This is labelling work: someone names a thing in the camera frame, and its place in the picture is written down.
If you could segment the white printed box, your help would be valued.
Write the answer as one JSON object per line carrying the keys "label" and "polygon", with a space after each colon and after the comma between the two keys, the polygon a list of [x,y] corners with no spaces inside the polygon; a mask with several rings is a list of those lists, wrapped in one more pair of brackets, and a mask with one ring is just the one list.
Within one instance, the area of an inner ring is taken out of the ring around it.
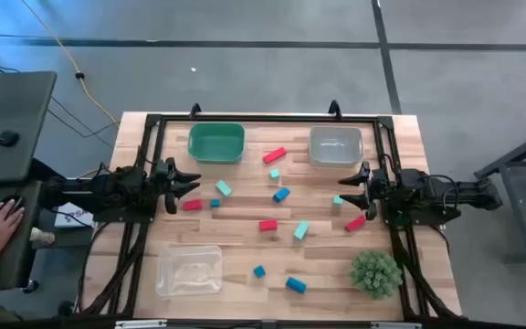
{"label": "white printed box", "polygon": [[53,213],[56,215],[56,228],[85,228],[93,227],[93,215],[71,203],[58,207]]}

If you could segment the small artificial green plant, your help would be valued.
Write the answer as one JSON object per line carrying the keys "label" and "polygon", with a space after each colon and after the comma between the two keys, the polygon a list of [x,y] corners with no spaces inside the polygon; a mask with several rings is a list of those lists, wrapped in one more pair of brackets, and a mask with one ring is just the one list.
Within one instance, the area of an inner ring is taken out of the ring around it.
{"label": "small artificial green plant", "polygon": [[393,296],[403,283],[395,259],[380,249],[361,251],[352,260],[350,278],[353,288],[375,300]]}

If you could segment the black aluminium table frame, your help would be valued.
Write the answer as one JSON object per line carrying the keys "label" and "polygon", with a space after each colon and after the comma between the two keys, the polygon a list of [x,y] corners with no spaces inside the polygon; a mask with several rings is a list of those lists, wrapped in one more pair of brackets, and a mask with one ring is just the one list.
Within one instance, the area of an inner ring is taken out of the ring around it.
{"label": "black aluminium table frame", "polygon": [[[392,152],[388,135],[377,115],[352,115],[336,120],[328,114],[245,115],[230,114],[246,130],[246,150],[237,164],[200,164],[188,153],[192,122],[169,113],[164,126],[147,128],[146,114],[126,112],[121,118],[110,164],[128,165],[142,142],[163,138],[163,157],[173,157],[185,172],[201,175],[191,198],[217,196],[216,183],[225,181],[232,194],[218,209],[159,210],[148,228],[140,280],[133,313],[139,318],[241,319],[241,320],[399,320],[403,316],[398,295],[374,300],[351,285],[352,259],[364,249],[392,248],[382,218],[347,232],[346,224],[360,215],[350,204],[335,206],[339,193],[352,187],[339,180],[353,174],[352,168],[319,167],[310,162],[308,142],[312,126],[358,128],[363,155],[372,167],[377,153]],[[287,153],[271,164],[263,157],[280,147]],[[279,179],[271,179],[278,169]],[[275,203],[282,187],[290,194]],[[276,219],[278,229],[260,232],[258,223]],[[293,236],[299,222],[309,222],[303,240]],[[223,284],[210,294],[160,297],[156,288],[159,258],[169,248],[218,246],[223,255]],[[253,270],[262,266],[266,275]],[[307,284],[304,293],[286,287],[288,277]]]}

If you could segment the small beige object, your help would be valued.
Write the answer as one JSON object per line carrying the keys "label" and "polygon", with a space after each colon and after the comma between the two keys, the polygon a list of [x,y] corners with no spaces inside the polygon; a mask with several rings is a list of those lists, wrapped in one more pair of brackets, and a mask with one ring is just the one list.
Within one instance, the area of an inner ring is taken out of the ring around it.
{"label": "small beige object", "polygon": [[51,245],[55,242],[55,234],[46,232],[39,228],[31,228],[29,240],[31,242],[42,243],[44,245]]}

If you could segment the green plastic bin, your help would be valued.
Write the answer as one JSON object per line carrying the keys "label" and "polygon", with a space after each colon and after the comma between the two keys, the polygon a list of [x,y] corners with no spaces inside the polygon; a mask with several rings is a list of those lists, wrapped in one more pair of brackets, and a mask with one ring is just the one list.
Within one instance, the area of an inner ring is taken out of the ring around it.
{"label": "green plastic bin", "polygon": [[188,135],[188,153],[201,163],[236,163],[244,153],[245,134],[237,123],[197,123]]}

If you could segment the silver metal bracket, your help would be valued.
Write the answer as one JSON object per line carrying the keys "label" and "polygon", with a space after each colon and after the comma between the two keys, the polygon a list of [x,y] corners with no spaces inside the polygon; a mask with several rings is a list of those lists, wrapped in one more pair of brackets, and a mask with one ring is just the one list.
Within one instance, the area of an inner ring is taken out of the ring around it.
{"label": "silver metal bracket", "polygon": [[117,321],[114,325],[114,329],[164,329],[166,327],[166,319]]}
{"label": "silver metal bracket", "polygon": [[407,322],[371,322],[371,329],[422,329],[422,324]]}

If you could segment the clear plastic bin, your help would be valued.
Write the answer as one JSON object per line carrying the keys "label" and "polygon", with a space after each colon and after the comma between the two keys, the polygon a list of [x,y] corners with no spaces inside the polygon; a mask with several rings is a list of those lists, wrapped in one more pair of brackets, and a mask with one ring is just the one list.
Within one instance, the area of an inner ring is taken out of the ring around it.
{"label": "clear plastic bin", "polygon": [[169,248],[159,258],[155,290],[160,297],[217,293],[222,284],[218,246]]}

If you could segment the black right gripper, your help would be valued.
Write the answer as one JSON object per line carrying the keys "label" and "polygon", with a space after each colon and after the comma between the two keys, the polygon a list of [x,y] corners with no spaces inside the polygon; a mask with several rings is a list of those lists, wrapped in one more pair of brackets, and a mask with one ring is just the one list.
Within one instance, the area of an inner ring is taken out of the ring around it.
{"label": "black right gripper", "polygon": [[[385,168],[373,171],[373,176],[366,187],[365,195],[340,195],[342,200],[361,210],[366,210],[365,215],[368,220],[374,220],[377,216],[376,200],[385,202],[385,208],[393,211],[395,220],[400,220],[403,217],[400,201],[401,171],[393,159],[389,159],[388,162],[389,165]],[[359,186],[368,181],[370,173],[370,164],[362,162],[357,174],[343,178],[338,183],[346,186]]]}

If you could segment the grey desk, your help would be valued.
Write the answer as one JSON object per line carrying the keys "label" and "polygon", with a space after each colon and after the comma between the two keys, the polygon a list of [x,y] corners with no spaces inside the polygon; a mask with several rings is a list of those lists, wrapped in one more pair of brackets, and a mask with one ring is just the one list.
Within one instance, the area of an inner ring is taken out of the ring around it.
{"label": "grey desk", "polygon": [[14,147],[0,146],[0,202],[9,195],[25,199],[25,215],[0,253],[0,291],[25,287],[35,251],[29,240],[40,214],[41,182],[29,177],[57,74],[52,71],[0,73],[0,132],[15,131]]}

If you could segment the grey plastic bin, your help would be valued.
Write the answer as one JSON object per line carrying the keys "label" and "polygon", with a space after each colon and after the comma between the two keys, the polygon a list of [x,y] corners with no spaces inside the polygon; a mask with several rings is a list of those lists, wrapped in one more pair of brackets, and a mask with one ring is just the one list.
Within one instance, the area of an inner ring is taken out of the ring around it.
{"label": "grey plastic bin", "polygon": [[354,127],[312,126],[309,158],[317,166],[357,165],[363,160],[361,131]]}

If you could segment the long red block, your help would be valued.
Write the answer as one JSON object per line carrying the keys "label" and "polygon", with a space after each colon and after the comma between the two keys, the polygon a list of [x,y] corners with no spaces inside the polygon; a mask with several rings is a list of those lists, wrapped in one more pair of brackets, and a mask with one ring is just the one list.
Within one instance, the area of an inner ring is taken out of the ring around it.
{"label": "long red block", "polygon": [[280,159],[282,156],[284,156],[285,154],[287,153],[286,149],[284,147],[280,147],[276,150],[273,150],[272,152],[266,154],[264,157],[263,157],[263,162],[266,164],[266,165],[269,165],[275,161],[277,161],[278,159]]}

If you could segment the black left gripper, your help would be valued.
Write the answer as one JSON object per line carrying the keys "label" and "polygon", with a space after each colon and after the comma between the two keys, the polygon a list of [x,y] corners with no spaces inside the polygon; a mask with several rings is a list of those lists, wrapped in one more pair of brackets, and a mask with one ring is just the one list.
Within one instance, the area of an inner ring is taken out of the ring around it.
{"label": "black left gripper", "polygon": [[164,196],[166,212],[171,215],[177,213],[176,198],[181,198],[200,186],[194,181],[200,174],[184,173],[175,166],[175,160],[168,157],[152,163],[152,177],[158,194]]}

